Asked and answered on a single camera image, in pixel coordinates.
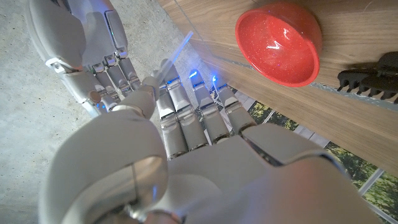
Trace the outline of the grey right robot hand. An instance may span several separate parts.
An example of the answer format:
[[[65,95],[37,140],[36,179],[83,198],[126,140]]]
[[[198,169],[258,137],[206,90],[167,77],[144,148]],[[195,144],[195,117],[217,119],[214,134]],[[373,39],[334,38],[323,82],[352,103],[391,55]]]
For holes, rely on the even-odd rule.
[[[28,0],[26,14],[41,59],[92,117],[117,110],[140,87],[110,1]]]

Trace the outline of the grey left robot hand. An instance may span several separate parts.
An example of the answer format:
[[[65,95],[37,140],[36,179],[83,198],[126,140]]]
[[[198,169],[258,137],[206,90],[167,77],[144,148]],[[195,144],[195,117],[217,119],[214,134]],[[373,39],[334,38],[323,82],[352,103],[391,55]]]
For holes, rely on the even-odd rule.
[[[174,66],[70,136],[39,198],[41,223],[378,223],[342,165],[256,124],[229,88],[230,135],[203,85],[203,128]]]

